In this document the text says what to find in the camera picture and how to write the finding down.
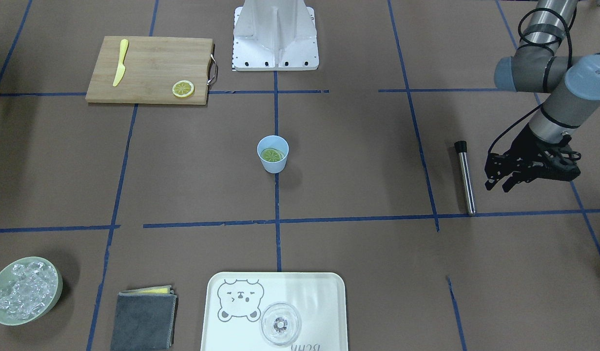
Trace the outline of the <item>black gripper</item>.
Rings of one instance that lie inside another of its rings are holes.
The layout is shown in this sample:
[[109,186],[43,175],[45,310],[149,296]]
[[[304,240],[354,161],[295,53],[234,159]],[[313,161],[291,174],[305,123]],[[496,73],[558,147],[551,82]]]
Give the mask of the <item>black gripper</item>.
[[508,193],[522,182],[532,182],[537,178],[570,182],[581,175],[578,161],[581,154],[572,150],[569,143],[572,136],[561,133],[559,143],[549,143],[538,138],[530,127],[515,137],[508,151],[503,154],[493,152],[496,143],[511,131],[516,124],[505,129],[487,151],[485,189],[491,191],[503,178],[503,191]]

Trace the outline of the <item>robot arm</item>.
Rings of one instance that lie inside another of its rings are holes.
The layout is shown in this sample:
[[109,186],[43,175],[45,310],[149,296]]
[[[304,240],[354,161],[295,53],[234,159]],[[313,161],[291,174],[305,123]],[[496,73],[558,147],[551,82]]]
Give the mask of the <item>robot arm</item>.
[[581,155],[570,142],[574,132],[600,107],[600,53],[578,57],[569,49],[557,56],[562,42],[572,47],[575,0],[540,0],[518,27],[519,45],[494,70],[494,84],[503,91],[547,93],[548,98],[525,114],[528,120],[502,154],[487,151],[485,188],[504,181],[509,192],[537,178],[570,182],[581,175]]

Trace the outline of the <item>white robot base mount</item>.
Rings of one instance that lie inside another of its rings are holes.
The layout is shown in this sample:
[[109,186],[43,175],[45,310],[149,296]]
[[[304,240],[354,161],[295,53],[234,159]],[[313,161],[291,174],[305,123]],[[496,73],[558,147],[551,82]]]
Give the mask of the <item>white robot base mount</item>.
[[303,0],[247,0],[233,16],[234,71],[313,71],[315,11]]

